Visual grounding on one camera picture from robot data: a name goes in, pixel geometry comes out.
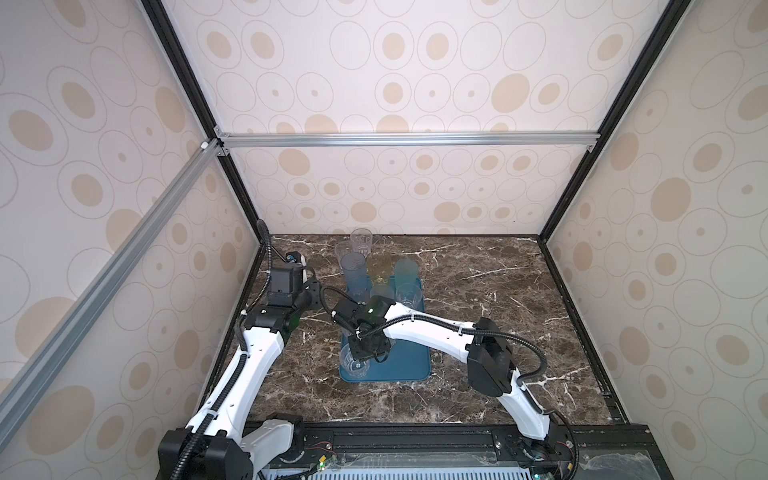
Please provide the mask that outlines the yellow tall plastic glass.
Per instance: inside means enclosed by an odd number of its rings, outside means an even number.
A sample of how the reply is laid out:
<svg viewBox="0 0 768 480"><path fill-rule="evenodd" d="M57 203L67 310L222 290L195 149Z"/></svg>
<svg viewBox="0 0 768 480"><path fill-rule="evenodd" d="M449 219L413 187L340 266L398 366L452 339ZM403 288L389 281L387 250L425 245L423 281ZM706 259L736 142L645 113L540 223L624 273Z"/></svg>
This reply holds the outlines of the yellow tall plastic glass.
<svg viewBox="0 0 768 480"><path fill-rule="evenodd" d="M376 284L388 284L393 274L392 255L386 252L372 252L367 258L367 269L371 281Z"/></svg>

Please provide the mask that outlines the blue tall plastic glass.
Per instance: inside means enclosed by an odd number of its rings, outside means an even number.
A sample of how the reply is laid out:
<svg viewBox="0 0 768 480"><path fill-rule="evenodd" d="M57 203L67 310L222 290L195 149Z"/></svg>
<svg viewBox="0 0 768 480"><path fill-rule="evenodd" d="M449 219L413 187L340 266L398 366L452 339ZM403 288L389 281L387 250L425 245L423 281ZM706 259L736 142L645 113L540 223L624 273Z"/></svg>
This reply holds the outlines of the blue tall plastic glass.
<svg viewBox="0 0 768 480"><path fill-rule="evenodd" d="M366 301L370 289L366 258L361 253L349 252L341 259L341 269L347 293L356 301Z"/></svg>

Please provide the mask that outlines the green textured plastic glass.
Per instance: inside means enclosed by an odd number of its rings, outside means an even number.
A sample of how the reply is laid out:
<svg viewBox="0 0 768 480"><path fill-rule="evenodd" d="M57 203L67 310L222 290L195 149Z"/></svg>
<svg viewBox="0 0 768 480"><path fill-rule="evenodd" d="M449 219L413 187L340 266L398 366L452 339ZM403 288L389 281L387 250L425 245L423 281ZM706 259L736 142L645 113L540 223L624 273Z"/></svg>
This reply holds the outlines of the green textured plastic glass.
<svg viewBox="0 0 768 480"><path fill-rule="evenodd" d="M399 288L401 285L415 284L419 276L419 265L410 259L402 258L396 261L394 265L394 285Z"/></svg>

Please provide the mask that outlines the clear short faceted glass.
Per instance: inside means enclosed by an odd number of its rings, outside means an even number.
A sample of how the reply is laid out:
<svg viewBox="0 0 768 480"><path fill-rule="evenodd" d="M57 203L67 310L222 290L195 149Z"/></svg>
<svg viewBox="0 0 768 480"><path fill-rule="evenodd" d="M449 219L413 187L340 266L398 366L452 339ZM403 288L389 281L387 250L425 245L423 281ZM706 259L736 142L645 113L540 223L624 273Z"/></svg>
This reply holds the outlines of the clear short faceted glass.
<svg viewBox="0 0 768 480"><path fill-rule="evenodd" d="M334 247L334 253L338 261L341 261L345 255L354 252L354 247L349 240L343 240Z"/></svg>

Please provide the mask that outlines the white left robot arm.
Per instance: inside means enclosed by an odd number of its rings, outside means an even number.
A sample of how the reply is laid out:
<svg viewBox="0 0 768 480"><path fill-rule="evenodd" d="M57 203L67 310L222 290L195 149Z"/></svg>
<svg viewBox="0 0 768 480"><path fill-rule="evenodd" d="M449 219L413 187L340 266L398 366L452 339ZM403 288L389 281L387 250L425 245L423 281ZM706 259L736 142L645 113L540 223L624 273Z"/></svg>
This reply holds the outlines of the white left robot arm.
<svg viewBox="0 0 768 480"><path fill-rule="evenodd" d="M253 479L294 443L297 422L274 417L247 434L245 424L267 373L302 314L320 307L320 283L294 252L268 270L262 305L240 313L238 350L186 426L168 431L158 447L160 479Z"/></svg>

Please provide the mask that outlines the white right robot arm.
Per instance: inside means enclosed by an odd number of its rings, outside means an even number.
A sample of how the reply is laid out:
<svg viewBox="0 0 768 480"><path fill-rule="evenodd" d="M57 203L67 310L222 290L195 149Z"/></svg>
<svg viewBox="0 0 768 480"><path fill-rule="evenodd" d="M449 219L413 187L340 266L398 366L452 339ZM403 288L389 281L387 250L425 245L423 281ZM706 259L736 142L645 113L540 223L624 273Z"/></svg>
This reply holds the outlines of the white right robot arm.
<svg viewBox="0 0 768 480"><path fill-rule="evenodd" d="M366 303L342 298L329 313L349 333L355 360L384 358L394 340L440 351L466 365L469 386L497 399L522 436L533 441L549 436L550 414L526 385L544 373L547 360L530 341L502 332L485 317L474 323L449 320L381 296Z"/></svg>

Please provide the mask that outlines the teal plastic tray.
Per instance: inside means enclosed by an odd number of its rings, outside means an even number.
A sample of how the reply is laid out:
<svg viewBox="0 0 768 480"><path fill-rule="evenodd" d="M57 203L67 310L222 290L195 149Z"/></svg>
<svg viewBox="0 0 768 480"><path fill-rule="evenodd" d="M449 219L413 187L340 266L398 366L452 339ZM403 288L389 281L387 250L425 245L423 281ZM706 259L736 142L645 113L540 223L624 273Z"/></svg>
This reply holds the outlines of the teal plastic tray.
<svg viewBox="0 0 768 480"><path fill-rule="evenodd" d="M347 336L342 337L342 348L348 345ZM369 360L367 375L357 382L348 383L393 383L419 382L431 374L431 360L426 346L405 340L393 340L389 356L384 362Z"/></svg>

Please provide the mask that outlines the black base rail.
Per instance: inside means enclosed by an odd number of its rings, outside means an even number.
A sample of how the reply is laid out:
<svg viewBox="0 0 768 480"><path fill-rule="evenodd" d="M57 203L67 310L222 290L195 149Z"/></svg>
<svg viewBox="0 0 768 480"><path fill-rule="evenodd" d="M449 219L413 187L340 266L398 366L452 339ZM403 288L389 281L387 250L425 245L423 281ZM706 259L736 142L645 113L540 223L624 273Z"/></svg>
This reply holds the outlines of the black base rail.
<svg viewBox="0 0 768 480"><path fill-rule="evenodd" d="M270 419L242 440L190 428L160 442L161 479L669 479L641 425L557 425L543 444L512 424L343 424Z"/></svg>

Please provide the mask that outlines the silver horizontal back rail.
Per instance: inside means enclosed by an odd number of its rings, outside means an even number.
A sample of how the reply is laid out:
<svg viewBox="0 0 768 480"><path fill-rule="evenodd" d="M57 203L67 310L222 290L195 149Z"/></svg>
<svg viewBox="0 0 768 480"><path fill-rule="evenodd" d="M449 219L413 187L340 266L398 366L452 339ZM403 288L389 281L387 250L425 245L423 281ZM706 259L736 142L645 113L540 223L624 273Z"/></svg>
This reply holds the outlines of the silver horizontal back rail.
<svg viewBox="0 0 768 480"><path fill-rule="evenodd" d="M302 133L245 134L224 132L204 142L206 147L225 153L235 148L368 148L368 147L466 147L466 146L593 146L597 131L512 131L512 132L417 132L417 133Z"/></svg>

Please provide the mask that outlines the silver diagonal left rail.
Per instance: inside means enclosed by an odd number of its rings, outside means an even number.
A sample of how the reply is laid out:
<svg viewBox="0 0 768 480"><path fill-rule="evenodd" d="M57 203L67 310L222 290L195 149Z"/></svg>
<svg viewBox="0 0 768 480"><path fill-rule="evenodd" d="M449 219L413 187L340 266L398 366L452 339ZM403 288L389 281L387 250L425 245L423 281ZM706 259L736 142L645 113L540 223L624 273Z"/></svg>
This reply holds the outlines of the silver diagonal left rail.
<svg viewBox="0 0 768 480"><path fill-rule="evenodd" d="M210 138L205 147L197 150L26 362L1 399L2 449L7 448L161 228L175 213L203 170L217 157L221 146L221 140Z"/></svg>

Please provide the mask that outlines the black corner frame post left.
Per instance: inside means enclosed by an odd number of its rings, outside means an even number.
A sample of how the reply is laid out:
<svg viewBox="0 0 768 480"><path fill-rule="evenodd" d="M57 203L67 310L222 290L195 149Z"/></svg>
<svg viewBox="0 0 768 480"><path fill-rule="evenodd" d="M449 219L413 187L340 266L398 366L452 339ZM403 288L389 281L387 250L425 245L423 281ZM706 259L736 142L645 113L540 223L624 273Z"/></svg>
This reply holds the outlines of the black corner frame post left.
<svg viewBox="0 0 768 480"><path fill-rule="evenodd" d="M151 27L168 58L176 78L179 81L206 138L221 140L222 137L216 131L217 122L210 109L208 101L205 98L201 84L198 81L198 76L193 71L184 47L172 25L168 11L161 1L142 0L140 4L147 14ZM256 234L256 238L260 240L261 235L257 230L259 215L256 212L254 204L247 192L242 175L238 171L231 154L220 154L218 160L234 191L236 199L243 209L246 219Z"/></svg>

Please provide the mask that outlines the black corner frame post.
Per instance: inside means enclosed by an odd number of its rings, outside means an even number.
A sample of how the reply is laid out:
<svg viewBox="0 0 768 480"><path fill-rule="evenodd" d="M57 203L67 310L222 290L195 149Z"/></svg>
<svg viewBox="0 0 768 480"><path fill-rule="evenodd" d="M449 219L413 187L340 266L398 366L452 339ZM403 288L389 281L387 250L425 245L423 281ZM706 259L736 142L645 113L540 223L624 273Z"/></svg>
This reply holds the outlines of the black corner frame post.
<svg viewBox="0 0 768 480"><path fill-rule="evenodd" d="M666 4L658 22L651 30L646 42L642 45L639 56L634 62L626 80L618 90L618 94L611 104L606 117L600 124L597 130L599 137L595 145L587 149L577 164L574 174L567 183L552 214L538 236L541 246L546 246L549 243L601 152L621 123L622 118L635 100L653 67L661 57L664 48L692 4L693 1L691 0L673 0Z"/></svg>
<svg viewBox="0 0 768 480"><path fill-rule="evenodd" d="M208 101L205 98L201 84L198 81L198 76L193 71L184 47L172 25L168 11L161 1L142 0L140 4L147 14L151 27L168 58L176 78L179 81L206 138L221 140L222 137L216 131L217 122L210 109ZM236 199L243 209L246 219L256 234L256 238L260 240L261 235L257 230L259 215L256 212L254 204L247 192L242 175L238 171L231 154L220 154L218 160L234 191Z"/></svg>

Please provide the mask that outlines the black corner frame post right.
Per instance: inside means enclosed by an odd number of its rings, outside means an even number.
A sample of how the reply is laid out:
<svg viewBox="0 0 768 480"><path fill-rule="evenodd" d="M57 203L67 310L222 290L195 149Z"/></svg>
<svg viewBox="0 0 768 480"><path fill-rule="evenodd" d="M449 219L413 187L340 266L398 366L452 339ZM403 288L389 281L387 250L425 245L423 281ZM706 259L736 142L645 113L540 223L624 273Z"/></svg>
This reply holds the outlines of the black corner frame post right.
<svg viewBox="0 0 768 480"><path fill-rule="evenodd" d="M618 90L618 94L611 104L606 117L600 124L597 130L599 137L595 145L587 149L577 164L574 174L567 183L552 214L538 236L541 246L546 246L549 243L601 152L621 123L622 118L635 100L653 67L661 57L664 48L692 4L693 1L691 0L673 0L666 4L658 22L651 30L646 42L642 45L639 56L634 62L626 80Z"/></svg>

